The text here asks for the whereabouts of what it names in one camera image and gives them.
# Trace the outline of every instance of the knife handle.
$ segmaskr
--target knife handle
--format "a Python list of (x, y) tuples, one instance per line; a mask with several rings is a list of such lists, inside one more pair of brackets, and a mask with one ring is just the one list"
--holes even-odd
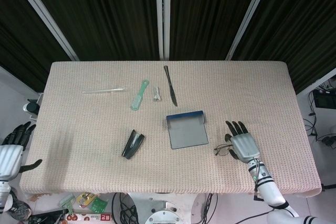
[(169, 76), (169, 71), (168, 71), (168, 66), (164, 66), (164, 71), (166, 72), (167, 78), (168, 78), (168, 84), (169, 86), (172, 85), (172, 81), (170, 80), (170, 76)]

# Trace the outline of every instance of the floor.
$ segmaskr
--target floor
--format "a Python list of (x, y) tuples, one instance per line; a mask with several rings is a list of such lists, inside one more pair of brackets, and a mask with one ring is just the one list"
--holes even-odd
[[(29, 119), (29, 116), (22, 111), (22, 105), (25, 102), (25, 97), (19, 95), (15, 91), (5, 87), (0, 83), (0, 92), (6, 95), (1, 95), (0, 99), (2, 103), (6, 106), (0, 107), (1, 115), (10, 115), (9, 117), (0, 118), (0, 138), (1, 140), (8, 134), (8, 129), (13, 129), (18, 124), (24, 123)], [(304, 118), (308, 117), (309, 105), (307, 97), (298, 101), (302, 116)], [(319, 134), (330, 133), (330, 127), (333, 126), (332, 122), (336, 122), (336, 110), (331, 111), (316, 109), (318, 115), (317, 130)], [(309, 138), (311, 143), (312, 152), (314, 153), (314, 158), (318, 167), (318, 171), (321, 180), (325, 184), (335, 184), (336, 183), (336, 168), (334, 167), (334, 161), (336, 159), (336, 150), (331, 150), (326, 146), (320, 145), (319, 142), (315, 142), (313, 138)], [(42, 212), (47, 212), (51, 210), (58, 209), (57, 203), (62, 198), (68, 195), (68, 193), (63, 194), (53, 194), (44, 195), (40, 197), (36, 202), (28, 201), (25, 196), (19, 190), (20, 177), (18, 176), (14, 181), (12, 181), (12, 186), (18, 189), (18, 198), (27, 202), (33, 213), (38, 214)], [(107, 211), (111, 209), (111, 198), (113, 194), (101, 195), (101, 198), (108, 201)], [(336, 221), (336, 189), (331, 189), (322, 192), (321, 194), (312, 198), (302, 198), (296, 195), (286, 195), (286, 200), (290, 205), (298, 212), (299, 215), (307, 216), (312, 215), (316, 217), (323, 218), (325, 220)], [(198, 195), (194, 207), (192, 210), (192, 222), (196, 223), (201, 218), (200, 207), (204, 202), (205, 195)], [(214, 208), (215, 202), (210, 207), (209, 212), (211, 213)], [(253, 201), (253, 196), (249, 194), (225, 194), (218, 196), (218, 205), (216, 212), (210, 223), (236, 223), (246, 217), (257, 215), (259, 213), (269, 211), (270, 208), (263, 202)], [(17, 221), (12, 219), (7, 213), (4, 213), (0, 217), (0, 223), (6, 224), (17, 224)], [(247, 220), (245, 224), (267, 223), (266, 216), (261, 216), (255, 219)]]

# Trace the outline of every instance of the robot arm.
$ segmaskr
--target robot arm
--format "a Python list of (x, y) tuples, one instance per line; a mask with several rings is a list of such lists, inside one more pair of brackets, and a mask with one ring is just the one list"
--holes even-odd
[(0, 214), (5, 210), (10, 192), (9, 182), (19, 173), (39, 166), (42, 159), (32, 165), (21, 166), (22, 153), (26, 149), (29, 137), (36, 125), (29, 127), (30, 122), (20, 125), (9, 134), (0, 146)]
[(284, 199), (279, 188), (275, 184), (265, 164), (259, 160), (260, 151), (242, 122), (226, 121), (233, 136), (226, 134), (225, 140), (231, 141), (233, 150), (230, 153), (233, 158), (248, 164), (248, 171), (255, 183), (254, 200), (264, 201), (274, 211), (267, 215), (269, 224), (331, 224), (333, 222), (321, 220), (312, 216), (299, 217), (294, 209)]

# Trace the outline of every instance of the robotic hand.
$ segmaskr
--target robotic hand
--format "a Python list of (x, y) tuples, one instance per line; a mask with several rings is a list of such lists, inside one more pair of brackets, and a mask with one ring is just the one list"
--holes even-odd
[(0, 146), (0, 214), (4, 211), (11, 190), (9, 181), (19, 173), (36, 168), (42, 162), (42, 159), (39, 159), (34, 164), (21, 166), (22, 152), (26, 149), (29, 137), (36, 125), (29, 126), (30, 122), (19, 125)]
[[(231, 156), (248, 164), (248, 171), (255, 183), (254, 200), (264, 201), (274, 211), (267, 215), (269, 224), (331, 224), (333, 222), (318, 219), (316, 217), (307, 216), (299, 217), (299, 215), (289, 206), (284, 199), (272, 176), (267, 171), (263, 162), (259, 160), (260, 150), (242, 122), (226, 121), (232, 136), (225, 135), (225, 141), (232, 143), (229, 152)], [(257, 193), (260, 192), (262, 199), (258, 198)]]

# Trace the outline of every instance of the knife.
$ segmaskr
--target knife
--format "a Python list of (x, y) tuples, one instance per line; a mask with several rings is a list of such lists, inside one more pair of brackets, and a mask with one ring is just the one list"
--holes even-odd
[(170, 97), (172, 98), (172, 101), (174, 103), (174, 105), (177, 107), (177, 101), (176, 101), (176, 96), (175, 96), (175, 92), (172, 86), (172, 81), (170, 80), (170, 76), (169, 76), (169, 71), (168, 71), (168, 66), (164, 66), (164, 71), (166, 72), (167, 78), (168, 78), (168, 84), (169, 84), (169, 89), (170, 89)]

